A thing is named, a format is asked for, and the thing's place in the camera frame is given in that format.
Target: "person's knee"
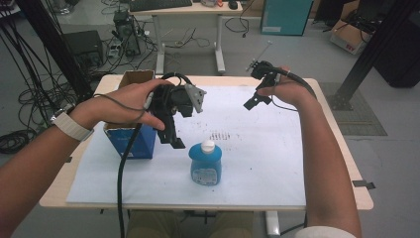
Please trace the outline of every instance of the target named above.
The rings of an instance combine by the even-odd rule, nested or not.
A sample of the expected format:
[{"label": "person's knee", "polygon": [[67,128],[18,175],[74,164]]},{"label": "person's knee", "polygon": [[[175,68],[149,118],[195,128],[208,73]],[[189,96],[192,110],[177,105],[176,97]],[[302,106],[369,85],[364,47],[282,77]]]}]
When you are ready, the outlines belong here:
[{"label": "person's knee", "polygon": [[179,221],[173,211],[135,210],[127,237],[181,237]]},{"label": "person's knee", "polygon": [[216,215],[210,238],[253,237],[254,213],[251,211],[220,211]]}]

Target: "desk leg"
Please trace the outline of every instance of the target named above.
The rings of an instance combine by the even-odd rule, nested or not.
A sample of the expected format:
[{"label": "desk leg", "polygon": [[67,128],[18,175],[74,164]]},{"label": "desk leg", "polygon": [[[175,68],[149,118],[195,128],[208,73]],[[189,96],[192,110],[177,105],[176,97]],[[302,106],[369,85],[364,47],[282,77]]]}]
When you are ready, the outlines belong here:
[{"label": "desk leg", "polygon": [[153,15],[155,32],[157,37],[157,69],[155,74],[163,74],[163,65],[164,65],[164,44],[161,42],[160,38],[160,23],[158,21],[158,16]]},{"label": "desk leg", "polygon": [[220,73],[225,72],[225,62],[223,61],[222,53],[222,29],[223,29],[223,18],[222,15],[217,16],[217,39],[215,43],[215,53],[216,53],[216,62],[217,69]]},{"label": "desk leg", "polygon": [[277,211],[265,212],[265,228],[268,237],[280,237]]}]

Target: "black pole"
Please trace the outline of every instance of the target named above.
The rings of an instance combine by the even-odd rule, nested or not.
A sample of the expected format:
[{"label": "black pole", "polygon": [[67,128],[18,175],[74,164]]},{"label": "black pole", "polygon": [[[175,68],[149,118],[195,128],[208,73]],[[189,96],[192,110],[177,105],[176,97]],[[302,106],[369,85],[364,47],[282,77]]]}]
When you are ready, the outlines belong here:
[{"label": "black pole", "polygon": [[73,88],[77,101],[89,99],[93,91],[87,80],[88,76],[81,71],[41,0],[17,0],[16,3]]},{"label": "black pole", "polygon": [[396,0],[387,16],[367,43],[343,84],[334,95],[327,95],[333,110],[351,110],[350,99],[370,72],[382,51],[389,46],[400,26],[419,4],[419,0]]}]

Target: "forearm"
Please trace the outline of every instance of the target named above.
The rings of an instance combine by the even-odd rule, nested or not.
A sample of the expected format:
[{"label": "forearm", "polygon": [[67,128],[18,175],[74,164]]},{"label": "forearm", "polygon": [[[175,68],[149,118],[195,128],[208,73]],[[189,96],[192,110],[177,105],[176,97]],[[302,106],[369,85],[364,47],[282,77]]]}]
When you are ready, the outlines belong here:
[{"label": "forearm", "polygon": [[[95,121],[89,121],[91,117],[81,109],[76,108],[70,117],[91,129]],[[1,237],[10,236],[32,210],[78,145],[52,126],[0,168]]]},{"label": "forearm", "polygon": [[308,225],[327,225],[361,236],[350,176],[321,105],[306,100],[301,120]]}]

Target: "floor mat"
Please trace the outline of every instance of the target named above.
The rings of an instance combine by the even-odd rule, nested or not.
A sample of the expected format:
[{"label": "floor mat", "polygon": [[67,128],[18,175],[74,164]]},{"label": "floor mat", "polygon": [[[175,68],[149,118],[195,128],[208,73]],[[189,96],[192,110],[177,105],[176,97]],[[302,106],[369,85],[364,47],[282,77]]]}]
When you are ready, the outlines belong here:
[{"label": "floor mat", "polygon": [[[324,95],[330,96],[337,92],[341,83],[320,82]],[[359,90],[356,90],[350,104],[353,110],[332,110],[340,131],[345,136],[387,136],[379,120],[370,109]]]}]

